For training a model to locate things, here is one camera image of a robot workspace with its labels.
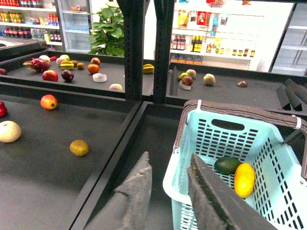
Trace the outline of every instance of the pear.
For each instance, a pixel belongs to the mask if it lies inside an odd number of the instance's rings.
[[[187,73],[182,73],[178,76],[178,81],[181,81],[185,76],[188,76]]]

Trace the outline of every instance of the glass door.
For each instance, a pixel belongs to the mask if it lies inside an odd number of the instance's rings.
[[[90,17],[87,0],[59,1],[59,16],[66,52],[87,53]]]

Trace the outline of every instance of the orange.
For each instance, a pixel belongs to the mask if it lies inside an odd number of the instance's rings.
[[[87,66],[87,69],[91,74],[98,73],[100,70],[99,65],[96,65],[96,64],[89,64]]]
[[[47,94],[40,99],[40,105],[46,110],[54,110],[58,106],[55,96]]]

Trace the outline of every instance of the gray basket handle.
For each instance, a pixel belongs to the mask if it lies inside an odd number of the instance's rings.
[[[260,121],[265,121],[274,125],[299,129],[303,132],[305,136],[305,147],[301,176],[307,180],[307,122],[305,120],[301,119],[300,117],[268,112],[262,109],[244,105],[214,103],[203,100],[189,100],[184,104],[184,110],[181,115],[179,128],[177,131],[177,138],[174,145],[175,148],[178,148],[180,146],[183,128],[186,123],[188,113],[197,108],[209,112],[252,118]]]

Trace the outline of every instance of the basket hole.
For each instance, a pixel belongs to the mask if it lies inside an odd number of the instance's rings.
[[[219,120],[219,119],[213,119],[211,121],[211,124],[216,126],[216,127],[228,129],[228,130],[242,131],[242,130],[245,129],[245,126],[242,125],[242,124],[230,122],[230,121],[222,121],[222,120]]]

